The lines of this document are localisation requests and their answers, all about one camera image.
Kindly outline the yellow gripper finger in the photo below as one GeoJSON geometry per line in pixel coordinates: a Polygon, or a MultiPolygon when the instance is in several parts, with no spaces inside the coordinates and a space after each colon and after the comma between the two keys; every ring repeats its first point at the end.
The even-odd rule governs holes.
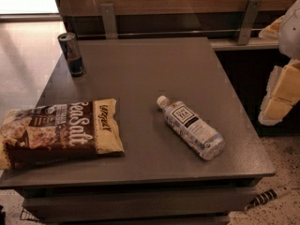
{"type": "Polygon", "coordinates": [[[266,86],[258,120],[262,125],[281,122],[300,100],[300,61],[292,59],[284,67],[274,66],[266,86]]]}
{"type": "Polygon", "coordinates": [[[279,29],[283,17],[277,18],[271,24],[264,27],[264,29],[259,33],[259,38],[263,39],[278,39],[279,29]]]}

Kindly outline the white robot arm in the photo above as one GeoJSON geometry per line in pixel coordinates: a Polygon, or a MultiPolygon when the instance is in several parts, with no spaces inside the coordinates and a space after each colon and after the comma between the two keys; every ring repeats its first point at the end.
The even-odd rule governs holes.
{"type": "Polygon", "coordinates": [[[271,71],[258,116],[262,125],[274,126],[300,100],[300,0],[266,26],[259,38],[277,39],[279,51],[290,58],[287,65],[274,66],[271,71]]]}

